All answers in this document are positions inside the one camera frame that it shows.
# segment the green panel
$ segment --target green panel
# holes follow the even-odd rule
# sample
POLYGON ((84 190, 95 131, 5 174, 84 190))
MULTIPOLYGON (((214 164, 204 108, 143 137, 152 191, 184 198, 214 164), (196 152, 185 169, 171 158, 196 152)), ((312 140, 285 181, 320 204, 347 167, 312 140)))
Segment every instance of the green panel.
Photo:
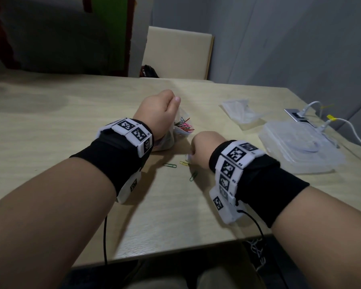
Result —
POLYGON ((128 0, 91 0, 92 11, 104 22, 112 53, 109 70, 123 70, 128 0))

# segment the gray wall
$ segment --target gray wall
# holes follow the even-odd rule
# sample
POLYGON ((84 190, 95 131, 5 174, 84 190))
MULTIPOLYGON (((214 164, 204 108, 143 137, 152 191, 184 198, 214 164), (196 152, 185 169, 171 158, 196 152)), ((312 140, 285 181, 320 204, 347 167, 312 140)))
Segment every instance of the gray wall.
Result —
POLYGON ((152 24, 213 34, 210 80, 288 87, 361 135, 361 0, 154 0, 152 24))

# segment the tabletop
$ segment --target tabletop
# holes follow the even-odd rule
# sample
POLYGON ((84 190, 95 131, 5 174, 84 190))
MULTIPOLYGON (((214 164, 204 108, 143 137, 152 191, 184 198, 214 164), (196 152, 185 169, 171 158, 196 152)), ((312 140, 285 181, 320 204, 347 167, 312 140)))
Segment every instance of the tabletop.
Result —
MULTIPOLYGON (((149 256, 190 247, 259 236, 246 216, 225 225, 209 198, 212 172, 198 170, 190 181, 189 167, 179 164, 189 142, 200 131, 212 130, 227 139, 245 139, 263 147, 258 132, 271 120, 289 120, 284 108, 305 103, 286 88, 201 83, 182 80, 55 75, 6 70, 0 72, 0 198, 28 179, 87 147, 99 126, 132 117, 141 100, 163 89, 182 98, 195 131, 167 151, 153 153, 142 180, 125 205, 115 204, 107 222, 109 260, 149 256), (265 113, 252 126, 240 128, 219 106, 228 99, 249 99, 265 113), (177 164, 177 168, 163 166, 177 164)), ((320 124, 314 111, 310 119, 320 124)), ((361 210, 361 147, 331 128, 347 164, 334 172, 301 175, 303 180, 361 210)), ((249 208, 265 233, 265 224, 249 208)), ((103 262, 101 226, 75 266, 103 262)))

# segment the forearm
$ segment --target forearm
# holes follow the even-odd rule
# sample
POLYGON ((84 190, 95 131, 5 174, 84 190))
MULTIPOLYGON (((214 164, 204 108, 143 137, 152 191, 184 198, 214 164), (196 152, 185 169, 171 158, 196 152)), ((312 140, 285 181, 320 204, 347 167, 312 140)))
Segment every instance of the forearm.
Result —
POLYGON ((115 198, 106 175, 70 158, 1 199, 0 287, 56 287, 115 198))
POLYGON ((273 234, 316 288, 361 288, 361 212, 308 187, 281 212, 273 234))

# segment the beige chair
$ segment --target beige chair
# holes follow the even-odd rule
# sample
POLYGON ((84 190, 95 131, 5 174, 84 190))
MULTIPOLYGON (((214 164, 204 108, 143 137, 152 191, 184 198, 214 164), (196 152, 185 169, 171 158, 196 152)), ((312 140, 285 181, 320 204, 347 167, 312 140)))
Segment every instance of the beige chair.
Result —
POLYGON ((160 78, 206 80, 213 41, 207 33, 150 26, 142 64, 160 78))

